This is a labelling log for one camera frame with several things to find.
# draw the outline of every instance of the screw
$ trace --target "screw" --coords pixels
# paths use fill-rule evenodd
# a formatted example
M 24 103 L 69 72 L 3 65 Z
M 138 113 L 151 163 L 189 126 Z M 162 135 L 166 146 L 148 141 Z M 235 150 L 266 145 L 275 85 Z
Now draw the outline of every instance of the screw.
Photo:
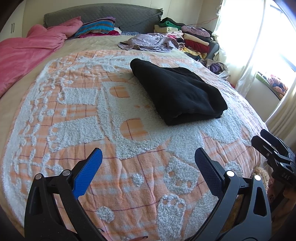
M 254 178 L 257 180 L 257 181 L 260 181 L 261 180 L 261 177 L 259 175 L 255 175 Z
M 62 174 L 63 174 L 63 176 L 69 176 L 70 175 L 70 170 L 64 170 L 63 172 L 62 172 Z
M 233 177 L 234 176 L 234 172 L 233 171 L 227 171 L 226 172 L 227 176 Z
M 42 177 L 42 175 L 41 175 L 40 173 L 38 173 L 38 174 L 35 176 L 35 178 L 36 178 L 37 180 L 39 180 L 41 177 Z

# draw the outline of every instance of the yellow clothing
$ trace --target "yellow clothing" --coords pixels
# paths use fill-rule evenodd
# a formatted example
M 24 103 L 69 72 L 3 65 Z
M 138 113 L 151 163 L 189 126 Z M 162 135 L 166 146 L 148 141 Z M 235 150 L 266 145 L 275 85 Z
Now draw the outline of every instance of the yellow clothing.
M 199 57 L 201 57 L 202 59 L 205 59 L 205 58 L 207 57 L 207 53 L 200 53 L 200 52 L 197 52 L 197 51 L 191 50 L 191 49 L 186 48 L 186 47 L 184 47 L 181 51 L 182 51 L 182 52 L 189 53 L 189 54 L 192 54 L 192 55 L 194 55 L 194 56 L 199 56 Z
M 154 25 L 154 32 L 159 33 L 159 34 L 165 34 L 165 33 L 170 33 L 170 32 L 181 32 L 177 28 L 173 27 L 160 27 L 157 24 Z
M 193 35 L 190 35 L 190 34 L 184 33 L 183 38 L 184 39 L 187 39 L 187 40 L 191 40 L 191 41 L 197 42 L 197 43 L 200 43 L 200 44 L 203 44 L 205 46 L 209 46 L 209 43 L 208 42 L 205 42 L 205 41 L 203 41 L 203 40 L 201 40 L 201 39 L 199 39 L 199 38 L 197 38 L 197 37 L 195 37 Z

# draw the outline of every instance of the window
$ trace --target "window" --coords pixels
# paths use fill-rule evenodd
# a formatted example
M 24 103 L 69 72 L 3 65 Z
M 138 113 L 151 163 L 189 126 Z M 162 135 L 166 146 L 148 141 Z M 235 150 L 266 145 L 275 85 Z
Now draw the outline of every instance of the window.
M 266 20 L 267 59 L 262 59 L 260 72 L 280 78 L 288 88 L 296 77 L 296 30 L 280 7 L 271 1 Z

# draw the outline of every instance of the folded clothes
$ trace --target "folded clothes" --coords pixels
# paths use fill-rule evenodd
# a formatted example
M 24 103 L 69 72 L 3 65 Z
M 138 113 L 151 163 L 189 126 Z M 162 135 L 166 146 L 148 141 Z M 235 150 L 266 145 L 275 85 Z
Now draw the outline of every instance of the folded clothes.
M 201 59 L 205 59 L 207 57 L 207 53 L 200 53 L 200 52 L 197 52 L 195 50 L 189 49 L 187 47 L 184 47 L 182 49 L 182 52 L 189 53 L 189 54 L 194 55 L 194 56 L 199 56 Z
M 210 47 L 209 46 L 205 46 L 203 44 L 191 41 L 191 40 L 187 40 L 185 39 L 185 46 L 186 47 L 190 47 L 193 50 L 200 52 L 200 53 L 209 53 L 210 51 Z
M 128 41 L 120 42 L 118 46 L 125 50 L 138 49 L 144 51 L 168 53 L 172 49 L 178 49 L 175 39 L 168 38 L 163 34 L 139 34 Z
M 193 36 L 193 35 L 190 35 L 190 34 L 186 34 L 186 33 L 184 33 L 183 38 L 184 38 L 184 39 L 187 39 L 187 40 L 194 41 L 194 42 L 196 42 L 196 43 L 203 44 L 203 45 L 205 45 L 205 46 L 209 46 L 209 43 L 208 43 L 208 42 L 205 42 L 205 41 L 203 41 L 203 40 L 201 40 L 201 39 L 199 39 L 199 38 L 197 38 L 197 37 L 195 37 L 195 36 Z
M 106 36 L 106 35 L 119 36 L 120 33 L 117 32 L 116 30 L 112 30 L 112 31 L 110 31 L 110 32 L 107 33 L 107 34 L 102 34 L 102 33 L 87 33 L 87 34 L 80 35 L 78 38 L 79 38 L 79 39 L 83 39 L 83 38 L 86 38 L 86 37 Z
M 107 34 L 110 31 L 114 30 L 115 18 L 114 17 L 106 17 L 100 18 L 95 21 L 84 23 L 78 31 L 71 36 L 71 39 L 78 38 L 80 35 L 87 33 L 103 33 Z
M 164 34 L 164 33 L 170 33 L 170 32 L 179 31 L 179 30 L 177 28 L 173 28 L 173 27 L 162 28 L 156 24 L 156 25 L 154 25 L 154 31 L 156 33 Z
M 183 24 L 183 23 L 176 23 L 174 20 L 172 20 L 171 18 L 168 18 L 168 17 L 166 17 L 163 20 L 161 20 L 160 23 L 164 23 L 166 21 L 169 21 L 170 23 L 172 23 L 172 24 L 174 24 L 176 26 L 179 26 L 179 27 L 185 26 L 185 24 Z
M 167 36 L 167 35 L 179 35 L 179 36 L 183 36 L 183 33 L 181 31 L 174 31 L 174 32 L 170 32 L 170 33 L 162 33 L 163 35 Z
M 200 36 L 200 35 L 192 34 L 190 32 L 184 32 L 184 34 L 189 34 L 189 35 L 195 36 L 195 37 L 197 37 L 200 40 L 205 41 L 205 42 L 209 42 L 211 40 L 211 38 L 207 38 L 207 37 L 203 37 L 203 36 Z
M 159 23 L 158 25 L 160 27 L 163 27 L 163 28 L 165 28 L 165 27 L 172 27 L 172 28 L 177 28 L 178 30 L 181 30 L 181 27 L 180 26 L 177 26 L 177 25 L 171 23 L 170 21 L 165 21 L 163 23 Z
M 227 110 L 220 91 L 186 68 L 161 68 L 138 58 L 130 65 L 167 125 L 220 118 Z
M 199 35 L 202 37 L 210 37 L 210 34 L 206 30 L 204 30 L 203 28 L 182 26 L 181 30 L 182 30 L 182 32 L 189 32 L 189 33 L 196 34 L 196 35 Z
M 175 39 L 179 45 L 179 50 L 182 50 L 183 48 L 185 48 L 185 41 L 182 38 L 182 36 L 180 35 L 168 35 L 168 38 L 172 38 Z

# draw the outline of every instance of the wall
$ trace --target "wall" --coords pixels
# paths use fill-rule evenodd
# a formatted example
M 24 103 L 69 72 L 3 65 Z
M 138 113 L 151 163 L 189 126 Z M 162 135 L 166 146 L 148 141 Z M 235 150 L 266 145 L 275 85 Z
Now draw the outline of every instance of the wall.
M 34 24 L 43 24 L 46 13 L 94 3 L 125 3 L 151 8 L 163 8 L 163 17 L 185 24 L 198 20 L 203 0 L 27 0 L 23 18 L 23 37 Z
M 246 100 L 254 108 L 260 118 L 265 122 L 279 103 L 275 94 L 261 81 L 255 78 Z
M 0 32 L 0 42 L 7 38 L 22 36 L 22 20 L 25 10 L 26 0 L 20 3 L 11 14 L 3 29 Z
M 217 18 L 217 8 L 220 6 L 222 0 L 204 0 L 200 15 L 198 18 L 198 23 L 203 23 L 209 21 L 213 18 Z M 216 27 L 217 19 L 210 21 L 209 23 L 199 24 L 198 27 L 203 27 L 208 30 L 214 31 Z

